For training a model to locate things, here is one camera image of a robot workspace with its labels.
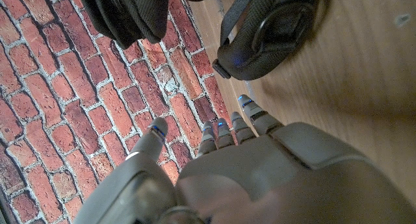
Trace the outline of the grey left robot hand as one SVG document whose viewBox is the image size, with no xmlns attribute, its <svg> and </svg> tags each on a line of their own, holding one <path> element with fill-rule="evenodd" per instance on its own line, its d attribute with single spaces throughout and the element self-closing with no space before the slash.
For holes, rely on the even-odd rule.
<svg viewBox="0 0 416 224">
<path fill-rule="evenodd" d="M 90 195 L 76 223 L 414 223 L 415 207 L 365 155 L 306 124 L 281 124 L 246 95 L 230 122 L 205 123 L 172 182 L 154 119 Z"/>
</svg>

